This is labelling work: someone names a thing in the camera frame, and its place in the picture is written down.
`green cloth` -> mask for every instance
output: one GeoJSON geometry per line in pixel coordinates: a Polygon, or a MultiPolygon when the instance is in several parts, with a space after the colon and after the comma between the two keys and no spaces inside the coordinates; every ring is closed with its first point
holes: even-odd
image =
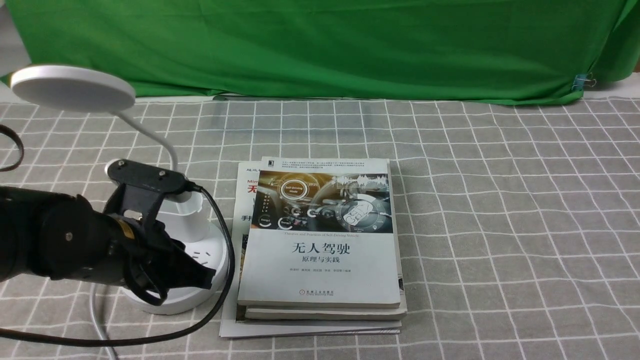
{"type": "Polygon", "coordinates": [[[640,51],[636,1],[7,5],[33,63],[109,72],[131,82],[139,96],[233,92],[559,104],[582,96],[573,87],[579,74],[618,79],[630,73],[640,51]],[[627,36],[627,29],[634,34],[627,36]]]}

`white desk lamp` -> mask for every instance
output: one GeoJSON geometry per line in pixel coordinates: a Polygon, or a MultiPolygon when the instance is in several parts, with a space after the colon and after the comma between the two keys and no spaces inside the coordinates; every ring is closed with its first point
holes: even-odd
{"type": "MultiPolygon", "coordinates": [[[[124,113],[135,104],[136,92],[123,79],[79,67],[37,65],[14,73],[11,90],[25,101],[48,108],[83,113],[106,112],[117,116],[135,130],[160,143],[169,152],[172,170],[177,171],[177,154],[166,139],[148,131],[124,113]]],[[[161,306],[151,306],[131,291],[124,290],[132,303],[146,312],[165,315],[185,312],[207,300],[224,283],[228,267],[228,249],[224,237],[209,222],[208,213],[202,208],[202,195],[189,195],[165,200],[157,219],[165,223],[166,232],[172,238],[185,243],[187,254],[204,266],[216,269],[211,289],[169,290],[168,297],[161,306]]]]}

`book cover image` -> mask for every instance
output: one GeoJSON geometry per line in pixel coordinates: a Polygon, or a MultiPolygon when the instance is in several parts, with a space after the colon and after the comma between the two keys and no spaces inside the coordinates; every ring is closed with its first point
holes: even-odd
{"type": "Polygon", "coordinates": [[[254,229],[393,233],[388,174],[262,170],[254,229]]]}

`book title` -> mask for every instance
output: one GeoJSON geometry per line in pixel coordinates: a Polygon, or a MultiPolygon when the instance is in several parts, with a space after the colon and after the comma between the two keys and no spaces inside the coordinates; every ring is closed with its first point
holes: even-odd
{"type": "Polygon", "coordinates": [[[323,243],[322,245],[294,243],[293,248],[292,252],[308,254],[302,256],[303,263],[339,263],[340,255],[351,254],[348,243],[323,243]]]}

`book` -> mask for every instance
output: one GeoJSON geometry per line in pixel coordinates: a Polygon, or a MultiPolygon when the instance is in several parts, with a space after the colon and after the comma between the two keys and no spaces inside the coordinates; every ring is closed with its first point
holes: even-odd
{"type": "MultiPolygon", "coordinates": [[[[394,192],[392,183],[389,183],[391,208],[394,206],[394,192]]],[[[392,213],[394,223],[396,214],[392,213]]],[[[245,317],[254,320],[400,320],[406,316],[407,305],[404,295],[404,283],[402,275],[402,262],[400,260],[400,246],[397,237],[397,228],[394,228],[396,240],[396,266],[398,275],[398,289],[400,292],[400,306],[397,309],[373,309],[373,308],[339,308],[339,307],[246,307],[245,317]]]]}
{"type": "Polygon", "coordinates": [[[262,159],[238,304],[400,306],[388,160],[262,159]]]}
{"type": "Polygon", "coordinates": [[[231,237],[236,250],[236,276],[222,307],[221,338],[253,338],[260,336],[300,336],[309,334],[399,334],[400,321],[326,321],[326,320],[260,320],[245,317],[245,307],[237,305],[239,278],[249,234],[255,191],[259,178],[259,161],[238,164],[236,204],[231,237]]]}

